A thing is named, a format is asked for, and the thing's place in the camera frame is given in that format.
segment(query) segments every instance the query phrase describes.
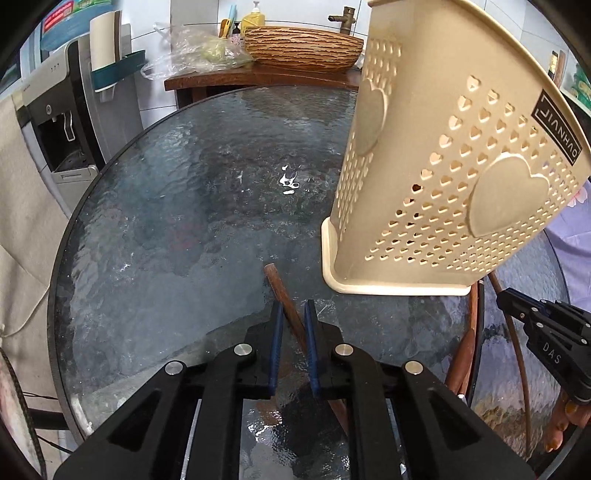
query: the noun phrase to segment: wooden chopstick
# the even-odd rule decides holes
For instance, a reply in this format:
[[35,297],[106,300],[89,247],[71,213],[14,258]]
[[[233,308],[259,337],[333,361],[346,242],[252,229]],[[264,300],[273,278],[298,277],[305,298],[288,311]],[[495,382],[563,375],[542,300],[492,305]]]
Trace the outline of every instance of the wooden chopstick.
[[[291,330],[291,333],[297,340],[300,348],[306,354],[308,351],[306,345],[306,329],[301,321],[300,314],[297,311],[295,304],[291,297],[287,293],[284,283],[281,281],[281,277],[274,263],[265,265],[263,268],[265,276],[273,289],[275,298],[283,304],[283,311],[287,318],[287,324]],[[342,400],[329,400],[329,405],[335,414],[336,419],[339,421],[345,435],[349,435],[349,423],[347,420],[347,407]]]

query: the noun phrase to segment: glass table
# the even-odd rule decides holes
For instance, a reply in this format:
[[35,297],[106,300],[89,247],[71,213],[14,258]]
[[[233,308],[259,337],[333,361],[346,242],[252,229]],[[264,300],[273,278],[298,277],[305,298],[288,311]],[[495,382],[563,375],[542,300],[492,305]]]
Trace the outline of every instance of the glass table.
[[[382,362],[419,360],[445,378],[467,326],[467,297],[345,295],[322,278],[320,225],[355,100],[348,90],[304,86],[226,93],[163,119],[95,180],[64,234],[48,309],[54,380],[78,441],[168,360],[208,361],[266,321],[269,262],[298,308],[313,299],[345,341]],[[568,300],[545,235],[498,275],[536,298]],[[518,328],[537,442],[558,387]],[[488,281],[473,408],[523,452],[517,362]],[[346,438],[311,396],[287,329],[277,395],[245,402],[241,450],[244,478],[348,477]]]

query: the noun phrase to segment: beige cloth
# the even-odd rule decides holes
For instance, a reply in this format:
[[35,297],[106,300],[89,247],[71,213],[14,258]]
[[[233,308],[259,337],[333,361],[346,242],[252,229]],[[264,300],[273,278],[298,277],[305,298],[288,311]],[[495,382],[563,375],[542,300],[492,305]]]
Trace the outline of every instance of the beige cloth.
[[[31,158],[12,102],[0,102],[0,327],[24,391],[55,396],[47,350],[47,290],[67,218],[47,190]],[[59,410],[55,401],[30,407]],[[51,432],[41,434],[57,441]],[[49,477],[60,463],[57,450],[41,446]]]

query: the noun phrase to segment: white tile wall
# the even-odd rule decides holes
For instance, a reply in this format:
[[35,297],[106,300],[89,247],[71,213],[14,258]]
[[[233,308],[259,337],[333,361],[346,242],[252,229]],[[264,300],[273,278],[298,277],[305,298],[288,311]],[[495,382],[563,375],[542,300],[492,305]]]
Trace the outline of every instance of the white tile wall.
[[[286,0],[261,0],[259,8],[265,14],[268,25],[287,24],[308,24],[311,27],[323,27],[338,31],[340,23],[329,22],[329,15],[342,15],[343,7],[353,7],[356,14],[359,5],[364,0],[300,0],[299,2],[288,2]],[[221,21],[228,17],[230,6],[236,4],[238,10],[237,20],[242,19],[252,11],[251,0],[219,0],[217,20]]]
[[[158,59],[170,53],[170,44],[156,32],[132,38],[131,48],[133,51],[145,50],[146,57],[150,60]],[[164,90],[163,80],[148,80],[138,72],[135,74],[135,88],[138,91],[140,111],[176,105],[174,92]]]
[[483,10],[484,10],[484,9],[485,9],[485,7],[486,7],[486,0],[472,0],[472,3],[473,3],[474,5],[476,5],[477,7],[480,7],[480,8],[482,8]]
[[552,51],[559,53],[561,50],[560,45],[549,42],[530,32],[523,32],[521,34],[521,44],[527,48],[545,71],[548,71],[548,67],[550,66]]
[[568,50],[566,43],[552,24],[530,3],[527,4],[525,11],[523,31],[543,38],[554,45],[558,45],[564,51]]
[[142,110],[139,114],[142,118],[142,125],[144,126],[144,129],[146,129],[150,125],[156,123],[158,120],[176,111],[177,108],[175,106],[163,106],[159,108],[152,108],[150,110]]
[[219,0],[170,0],[170,18],[173,25],[211,25],[217,35],[217,9]]
[[364,35],[367,37],[369,32],[369,17],[371,16],[371,8],[369,7],[367,0],[361,0],[359,9],[357,10],[357,21],[353,24],[356,37]]
[[[492,0],[472,0],[472,3],[485,9],[490,16],[519,39],[525,20],[527,0],[496,0],[495,2],[492,2]],[[357,23],[355,24],[355,34],[367,36],[370,14],[371,8],[368,6],[367,0],[361,0],[357,13]]]
[[490,4],[494,4],[507,17],[513,21],[520,29],[523,29],[525,22],[525,10],[527,0],[485,0],[485,10]]
[[572,55],[566,42],[552,24],[530,3],[527,4],[525,9],[521,44],[529,50],[544,70],[548,70],[552,51],[559,53],[560,50],[563,50],[566,52],[568,59],[563,85],[566,82],[570,82],[570,80],[567,80],[567,77],[570,72],[572,79],[572,74],[575,70],[576,60],[574,59],[574,55]]
[[[123,23],[131,24],[133,51],[145,50],[148,60],[170,52],[170,45],[154,31],[154,23],[170,24],[170,0],[113,0]],[[163,80],[147,80],[135,74],[138,106],[144,128],[176,110],[174,92],[164,90]]]
[[113,0],[121,23],[131,24],[131,38],[153,32],[154,22],[170,23],[170,0]]
[[507,13],[503,12],[503,10],[501,10],[500,7],[495,5],[491,0],[486,0],[485,12],[488,13],[501,25],[503,25],[503,27],[505,27],[509,31],[509,33],[515,37],[517,41],[521,39],[522,30],[515,20],[521,21],[521,24],[523,24],[523,17],[519,17],[514,20]]

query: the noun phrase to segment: purple clothing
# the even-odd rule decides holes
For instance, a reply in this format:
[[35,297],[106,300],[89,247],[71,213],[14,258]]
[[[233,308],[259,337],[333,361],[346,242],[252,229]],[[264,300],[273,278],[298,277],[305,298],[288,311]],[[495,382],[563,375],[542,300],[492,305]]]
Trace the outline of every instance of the purple clothing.
[[571,303],[591,312],[590,194],[587,180],[545,231],[564,272]]

